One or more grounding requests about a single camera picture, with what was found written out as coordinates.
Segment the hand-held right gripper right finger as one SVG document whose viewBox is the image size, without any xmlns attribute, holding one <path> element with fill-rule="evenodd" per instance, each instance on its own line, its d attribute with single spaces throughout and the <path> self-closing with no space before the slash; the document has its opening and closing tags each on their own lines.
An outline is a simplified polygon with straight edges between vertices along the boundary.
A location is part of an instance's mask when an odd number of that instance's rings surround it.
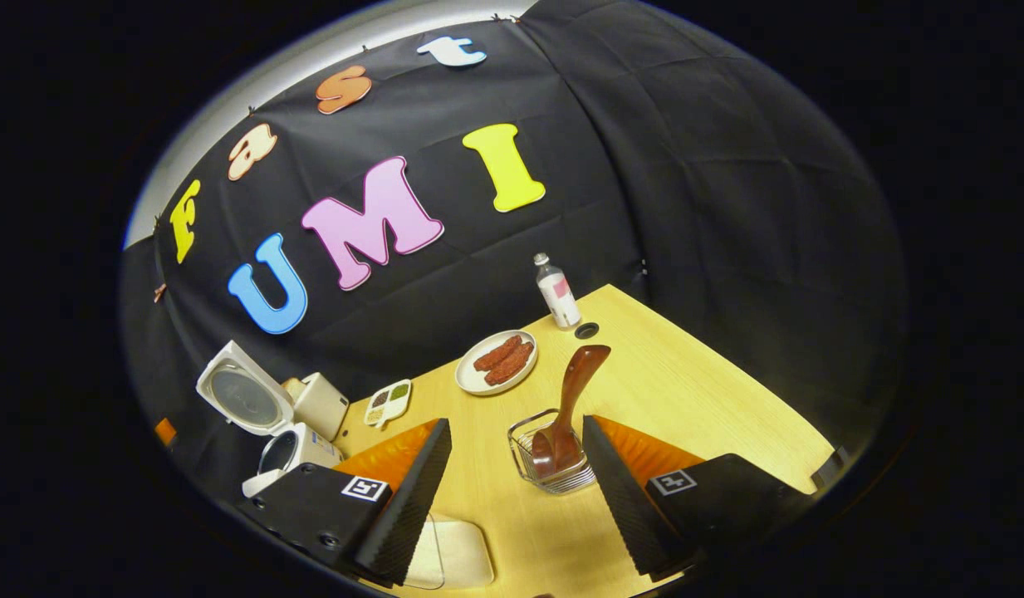
<svg viewBox="0 0 1024 598">
<path fill-rule="evenodd" d="M 654 581 L 732 567 L 811 505 L 735 453 L 699 458 L 599 415 L 581 432 L 630 560 Z"/>
</svg>

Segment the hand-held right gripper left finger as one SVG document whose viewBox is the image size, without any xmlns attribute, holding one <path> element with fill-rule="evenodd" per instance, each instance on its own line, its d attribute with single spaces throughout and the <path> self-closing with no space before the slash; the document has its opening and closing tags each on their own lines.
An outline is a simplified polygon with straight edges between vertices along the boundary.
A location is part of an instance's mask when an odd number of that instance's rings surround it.
<svg viewBox="0 0 1024 598">
<path fill-rule="evenodd" d="M 452 446 L 447 418 L 434 418 L 336 467 L 302 463 L 238 513 L 337 574 L 401 586 Z"/>
</svg>

